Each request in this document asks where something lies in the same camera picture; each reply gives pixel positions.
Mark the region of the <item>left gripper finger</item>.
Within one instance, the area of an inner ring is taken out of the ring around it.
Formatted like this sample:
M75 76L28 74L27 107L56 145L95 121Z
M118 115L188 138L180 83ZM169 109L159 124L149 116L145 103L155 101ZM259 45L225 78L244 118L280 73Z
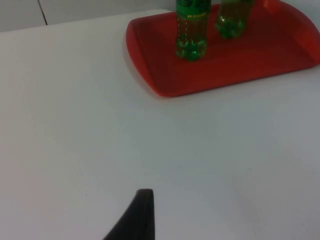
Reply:
M154 240L154 192L137 190L130 205L104 237L106 240Z

